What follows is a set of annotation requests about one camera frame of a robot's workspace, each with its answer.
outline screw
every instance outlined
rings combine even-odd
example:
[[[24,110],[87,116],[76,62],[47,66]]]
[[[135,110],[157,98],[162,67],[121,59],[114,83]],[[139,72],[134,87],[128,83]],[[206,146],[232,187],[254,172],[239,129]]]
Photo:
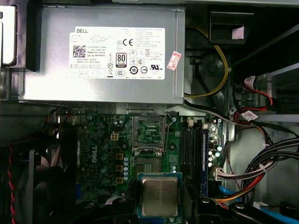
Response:
[[[204,204],[208,204],[208,203],[210,203],[210,199],[208,199],[208,198],[204,198],[204,199],[202,199],[201,200]]]
[[[94,203],[89,203],[85,206],[86,209],[91,209],[94,207]]]
[[[244,205],[242,205],[242,204],[236,204],[235,205],[236,206],[236,208],[238,208],[238,209],[244,209],[245,208],[245,206]]]
[[[127,200],[126,200],[126,198],[121,198],[118,202],[119,203],[124,203],[124,202],[126,202]]]

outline yellow wire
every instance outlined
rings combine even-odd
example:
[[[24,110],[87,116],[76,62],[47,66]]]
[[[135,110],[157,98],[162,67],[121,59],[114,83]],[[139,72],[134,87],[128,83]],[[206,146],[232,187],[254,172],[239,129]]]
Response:
[[[234,200],[234,199],[236,199],[236,198],[238,198],[238,197],[240,197],[240,196],[246,194],[246,193],[249,192],[251,189],[252,189],[252,188],[250,188],[250,189],[248,189],[248,190],[246,190],[246,191],[244,191],[244,192],[241,192],[240,194],[238,194],[238,195],[236,195],[236,196],[233,196],[233,197],[228,197],[228,198],[223,198],[223,199],[216,199],[216,201],[217,201],[218,203],[224,203],[224,202],[227,202],[227,201],[230,201],[230,200]]]
[[[197,31],[201,32],[206,38],[208,38],[207,33],[203,32],[199,28],[193,28],[193,29],[196,29]],[[226,83],[226,81],[228,79],[228,62],[227,62],[226,57],[224,56],[224,53],[222,52],[221,48],[218,45],[214,45],[214,48],[218,52],[218,54],[223,62],[223,65],[224,65],[224,76],[223,76],[221,83],[214,90],[212,90],[209,93],[205,93],[205,94],[201,94],[201,95],[193,95],[193,94],[185,93],[184,94],[185,98],[198,98],[198,97],[207,97],[207,96],[213,95],[216,92],[218,92],[219,90],[221,90],[223,88],[224,84]]]

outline ce mark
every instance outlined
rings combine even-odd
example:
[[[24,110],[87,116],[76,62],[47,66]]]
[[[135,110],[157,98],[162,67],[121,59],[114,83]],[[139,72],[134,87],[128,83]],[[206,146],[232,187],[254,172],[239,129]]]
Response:
[[[130,40],[129,40],[129,45],[131,45],[131,46],[133,46],[132,41],[133,41],[133,39],[130,39]],[[126,45],[127,45],[126,42],[127,42],[127,39],[124,39],[124,40],[122,41],[122,44],[126,46]]]

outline power supply unit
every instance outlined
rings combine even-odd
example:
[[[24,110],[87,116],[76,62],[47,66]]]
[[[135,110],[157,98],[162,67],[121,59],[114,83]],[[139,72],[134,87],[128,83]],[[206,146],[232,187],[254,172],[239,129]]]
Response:
[[[185,8],[44,6],[40,69],[22,101],[183,102]]]

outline cable tie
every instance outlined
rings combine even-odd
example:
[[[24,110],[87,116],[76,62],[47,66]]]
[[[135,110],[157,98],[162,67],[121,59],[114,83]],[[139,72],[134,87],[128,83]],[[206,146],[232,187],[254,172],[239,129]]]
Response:
[[[260,163],[258,166],[259,166],[265,173],[267,172],[267,170],[265,169],[265,166],[264,166],[263,164]]]

